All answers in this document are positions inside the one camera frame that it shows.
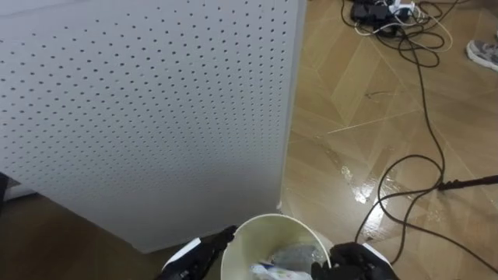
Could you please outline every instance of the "white bucket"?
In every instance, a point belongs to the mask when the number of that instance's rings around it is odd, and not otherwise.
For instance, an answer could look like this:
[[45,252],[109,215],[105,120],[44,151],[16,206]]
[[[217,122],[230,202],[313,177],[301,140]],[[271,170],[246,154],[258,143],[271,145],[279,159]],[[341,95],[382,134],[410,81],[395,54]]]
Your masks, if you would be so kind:
[[235,238],[223,253],[221,280],[253,280],[249,270],[251,265],[268,260],[277,250],[293,244],[313,244],[328,256],[331,243],[319,236],[289,216],[267,214],[254,217],[238,228]]

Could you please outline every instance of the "sneaker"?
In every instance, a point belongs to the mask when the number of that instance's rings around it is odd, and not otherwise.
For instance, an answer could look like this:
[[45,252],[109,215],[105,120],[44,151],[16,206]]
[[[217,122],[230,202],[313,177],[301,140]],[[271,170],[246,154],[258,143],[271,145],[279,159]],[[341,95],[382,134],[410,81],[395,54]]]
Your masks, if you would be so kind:
[[473,62],[498,72],[498,44],[471,40],[467,44],[467,56]]

